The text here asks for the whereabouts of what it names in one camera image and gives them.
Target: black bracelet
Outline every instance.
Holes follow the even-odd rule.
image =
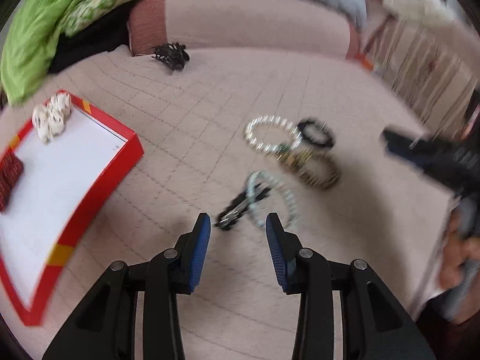
[[[308,126],[314,126],[318,131],[325,135],[325,140],[320,142],[309,136],[306,132],[306,128]],[[335,145],[335,137],[333,136],[332,130],[330,130],[325,123],[322,123],[319,120],[312,118],[302,119],[297,125],[297,128],[300,130],[302,138],[313,146],[322,148],[324,150],[330,150]]]

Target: green fabric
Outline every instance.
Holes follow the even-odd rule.
[[[11,105],[42,85],[62,32],[72,37],[130,0],[26,0],[10,27],[0,81]]]

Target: silver bolt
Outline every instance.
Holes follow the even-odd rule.
[[[125,265],[125,263],[123,261],[114,261],[112,262],[112,264],[110,264],[110,269],[112,271],[119,271],[120,269],[123,268],[123,266]]]
[[[314,255],[314,252],[304,247],[303,249],[300,249],[298,254],[300,255],[300,257],[303,257],[304,259],[309,259],[311,256]]]
[[[360,270],[364,270],[364,269],[367,269],[367,263],[363,261],[363,259],[356,259],[354,262],[353,262],[353,266],[357,269],[360,269]]]
[[[178,252],[175,249],[167,249],[163,252],[166,259],[174,259],[177,257]]]

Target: yellow stripe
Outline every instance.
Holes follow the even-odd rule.
[[[68,245],[57,244],[50,253],[48,266],[64,266],[74,249]]]
[[[14,150],[18,146],[19,143],[20,143],[20,137],[18,135],[15,135],[11,139],[9,146],[12,150]]]
[[[92,110],[90,109],[90,103],[87,100],[82,100],[83,109],[85,109],[90,115],[92,115]]]

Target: pearl bracelet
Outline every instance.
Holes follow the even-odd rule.
[[[284,129],[290,135],[290,149],[296,149],[302,141],[302,133],[292,122],[282,119],[280,116],[260,116],[245,126],[243,137],[248,144],[259,152],[263,152],[266,155],[277,154],[285,144],[265,144],[258,142],[254,137],[253,130],[256,126],[277,126]]]
[[[262,221],[258,218],[258,203],[255,199],[255,185],[257,185],[259,182],[266,184],[272,190],[276,190],[285,199],[286,207],[289,211],[289,220],[285,226],[285,230],[291,230],[296,225],[298,218],[295,196],[282,181],[276,179],[275,177],[264,171],[253,172],[247,179],[246,197],[249,203],[248,212],[253,222],[259,228],[265,228],[265,221]]]

